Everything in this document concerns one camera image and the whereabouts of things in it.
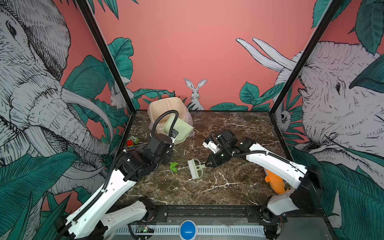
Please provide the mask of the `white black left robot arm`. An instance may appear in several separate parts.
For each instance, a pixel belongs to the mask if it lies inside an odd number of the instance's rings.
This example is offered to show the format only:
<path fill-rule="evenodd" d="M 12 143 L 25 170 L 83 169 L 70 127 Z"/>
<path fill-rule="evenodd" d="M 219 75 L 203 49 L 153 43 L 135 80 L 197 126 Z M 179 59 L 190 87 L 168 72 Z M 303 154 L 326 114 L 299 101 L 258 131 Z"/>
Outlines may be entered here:
<path fill-rule="evenodd" d="M 169 133 L 157 134 L 157 124 L 170 115 L 174 118 Z M 151 139 L 146 145 L 123 151 L 115 157 L 103 185 L 74 213 L 56 219 L 57 240 L 111 240 L 124 225 L 154 217 L 155 206 L 147 197 L 140 197 L 134 204 L 115 212 L 108 211 L 143 177 L 170 161 L 175 139 L 173 129 L 178 117 L 176 110 L 163 113 L 154 122 Z"/>

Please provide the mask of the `blue round button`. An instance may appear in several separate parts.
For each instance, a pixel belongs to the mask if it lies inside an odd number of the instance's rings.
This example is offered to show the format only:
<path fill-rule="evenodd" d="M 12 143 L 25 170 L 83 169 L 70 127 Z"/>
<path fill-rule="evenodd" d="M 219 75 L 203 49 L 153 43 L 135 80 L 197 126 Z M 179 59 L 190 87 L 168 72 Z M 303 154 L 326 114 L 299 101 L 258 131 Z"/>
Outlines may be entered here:
<path fill-rule="evenodd" d="M 197 226 L 191 220 L 185 220 L 180 225 L 179 232 L 181 240 L 194 240 L 197 236 Z"/>

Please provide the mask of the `light green plastic dustpan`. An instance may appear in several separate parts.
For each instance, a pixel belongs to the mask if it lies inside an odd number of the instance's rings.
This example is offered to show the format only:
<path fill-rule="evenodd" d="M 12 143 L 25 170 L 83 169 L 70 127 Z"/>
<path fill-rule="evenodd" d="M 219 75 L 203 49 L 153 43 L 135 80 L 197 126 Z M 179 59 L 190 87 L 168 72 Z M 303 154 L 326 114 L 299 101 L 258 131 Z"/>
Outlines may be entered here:
<path fill-rule="evenodd" d="M 165 135 L 167 135 L 167 136 L 169 135 L 169 133 L 171 131 L 171 125 L 172 125 L 175 117 L 176 117 L 175 114 L 171 114 L 171 116 L 169 117 L 169 119 L 167 120 L 167 122 L 165 123 L 165 125 L 163 127 L 163 131 L 164 131 Z M 183 143 L 186 140 L 186 138 L 193 131 L 194 127 L 192 125 L 188 124 L 187 122 L 185 122 L 184 120 L 178 118 L 177 121 L 175 122 L 173 129 L 175 129 L 179 132 L 179 135 L 177 136 L 176 143 L 175 143 L 175 145 L 178 145 L 178 144 Z"/>

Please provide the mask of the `colourful toy block frog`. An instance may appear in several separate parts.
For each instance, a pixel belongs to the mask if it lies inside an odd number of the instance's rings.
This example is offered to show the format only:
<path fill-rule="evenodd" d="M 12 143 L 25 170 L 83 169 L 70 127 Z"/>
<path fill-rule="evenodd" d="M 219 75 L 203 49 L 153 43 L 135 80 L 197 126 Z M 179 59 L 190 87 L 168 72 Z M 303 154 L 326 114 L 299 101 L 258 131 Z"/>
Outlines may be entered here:
<path fill-rule="evenodd" d="M 126 142 L 127 148 L 134 149 L 136 145 L 139 143 L 139 138 L 136 136 L 130 136 Z"/>

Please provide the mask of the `orange plush fish toy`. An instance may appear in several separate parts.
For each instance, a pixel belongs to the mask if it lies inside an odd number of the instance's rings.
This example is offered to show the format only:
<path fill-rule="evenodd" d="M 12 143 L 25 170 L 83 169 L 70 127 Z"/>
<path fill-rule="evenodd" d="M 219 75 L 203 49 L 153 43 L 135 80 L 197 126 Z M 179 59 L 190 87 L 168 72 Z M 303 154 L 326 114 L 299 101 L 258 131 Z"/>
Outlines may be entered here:
<path fill-rule="evenodd" d="M 288 191 L 282 178 L 267 169 L 264 169 L 264 171 L 266 174 L 265 182 L 270 184 L 276 194 L 281 195 Z"/>

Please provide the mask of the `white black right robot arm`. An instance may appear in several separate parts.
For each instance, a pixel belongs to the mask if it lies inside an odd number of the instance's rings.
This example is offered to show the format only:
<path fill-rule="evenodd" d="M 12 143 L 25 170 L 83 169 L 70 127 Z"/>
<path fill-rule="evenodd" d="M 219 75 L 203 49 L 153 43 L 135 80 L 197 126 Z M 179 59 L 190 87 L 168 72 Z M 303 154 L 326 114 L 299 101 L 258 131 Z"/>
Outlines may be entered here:
<path fill-rule="evenodd" d="M 267 202 L 265 209 L 270 215 L 280 216 L 296 210 L 312 214 L 320 207 L 324 193 L 320 168 L 289 161 L 248 137 L 237 139 L 227 129 L 211 132 L 203 146 L 212 151 L 205 162 L 207 167 L 215 168 L 231 158 L 243 158 L 269 170 L 291 186 L 289 191 L 271 197 Z"/>

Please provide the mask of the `cream plastic trash bin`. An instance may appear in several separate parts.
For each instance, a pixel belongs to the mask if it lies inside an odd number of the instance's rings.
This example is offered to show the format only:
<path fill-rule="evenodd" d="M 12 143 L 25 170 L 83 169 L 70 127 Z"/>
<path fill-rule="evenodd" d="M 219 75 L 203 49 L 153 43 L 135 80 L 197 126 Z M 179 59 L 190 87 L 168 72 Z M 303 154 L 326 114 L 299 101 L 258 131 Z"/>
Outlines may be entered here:
<path fill-rule="evenodd" d="M 176 106 L 180 106 L 181 105 L 181 103 L 183 103 L 182 102 L 182 100 L 180 99 L 180 98 L 177 98 L 177 97 L 172 97 L 172 98 L 166 98 L 166 99 L 162 99 L 162 100 L 158 100 L 158 101 L 155 101 L 155 102 L 152 102 L 150 105 L 166 105 L 166 106 L 168 106 L 168 107 L 176 107 Z M 153 125 L 153 127 L 152 127 L 152 129 L 151 129 L 151 136 L 154 134 L 154 133 L 156 133 L 156 127 L 157 127 L 157 125 L 158 125 L 158 123 L 156 124 L 156 121 L 154 122 L 154 125 Z"/>

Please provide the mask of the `light green hand brush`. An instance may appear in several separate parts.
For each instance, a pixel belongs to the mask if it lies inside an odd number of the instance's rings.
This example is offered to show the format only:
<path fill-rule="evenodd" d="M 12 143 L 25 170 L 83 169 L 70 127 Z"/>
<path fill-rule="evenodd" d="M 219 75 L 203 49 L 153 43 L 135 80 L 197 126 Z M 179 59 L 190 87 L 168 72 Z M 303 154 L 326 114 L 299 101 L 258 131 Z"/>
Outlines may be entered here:
<path fill-rule="evenodd" d="M 200 179 L 206 168 L 205 164 L 202 164 L 198 159 L 188 160 L 188 167 L 193 180 Z"/>

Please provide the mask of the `green paper scrap far left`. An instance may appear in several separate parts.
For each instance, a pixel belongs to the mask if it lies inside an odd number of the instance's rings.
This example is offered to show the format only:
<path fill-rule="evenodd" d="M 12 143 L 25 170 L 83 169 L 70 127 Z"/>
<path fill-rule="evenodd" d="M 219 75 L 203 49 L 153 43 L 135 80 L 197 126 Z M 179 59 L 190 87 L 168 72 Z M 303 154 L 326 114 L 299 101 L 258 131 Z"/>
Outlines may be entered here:
<path fill-rule="evenodd" d="M 178 163 L 176 163 L 176 162 L 171 162 L 170 163 L 170 170 L 173 172 L 173 173 L 177 173 L 178 172 L 178 169 L 177 169 L 177 166 L 178 166 L 179 164 Z"/>

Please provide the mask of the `clear plastic bin liner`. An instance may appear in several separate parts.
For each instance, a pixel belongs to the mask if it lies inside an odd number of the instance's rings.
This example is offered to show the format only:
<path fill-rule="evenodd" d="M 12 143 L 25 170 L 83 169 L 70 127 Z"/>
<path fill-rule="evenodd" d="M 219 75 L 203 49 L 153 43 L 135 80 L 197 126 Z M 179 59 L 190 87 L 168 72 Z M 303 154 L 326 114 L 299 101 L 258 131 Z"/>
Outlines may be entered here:
<path fill-rule="evenodd" d="M 188 109 L 186 108 L 186 106 L 181 103 L 180 106 L 176 106 L 176 107 L 168 107 L 166 105 L 150 105 L 149 106 L 149 109 L 148 109 L 148 115 L 150 117 L 150 125 L 149 125 L 149 129 L 151 130 L 153 125 L 154 125 L 154 122 L 157 120 L 157 118 L 163 114 L 164 112 L 166 111 L 169 111 L 169 110 L 177 110 L 179 112 L 179 118 L 181 120 L 183 120 L 184 122 L 188 123 L 189 125 L 193 125 L 193 119 L 192 119 L 192 115 L 189 113 Z M 165 116 L 157 125 L 156 127 L 156 133 L 159 133 L 159 134 L 164 134 L 164 126 L 166 124 L 166 122 L 168 121 L 169 117 L 172 117 L 174 115 L 167 115 Z"/>

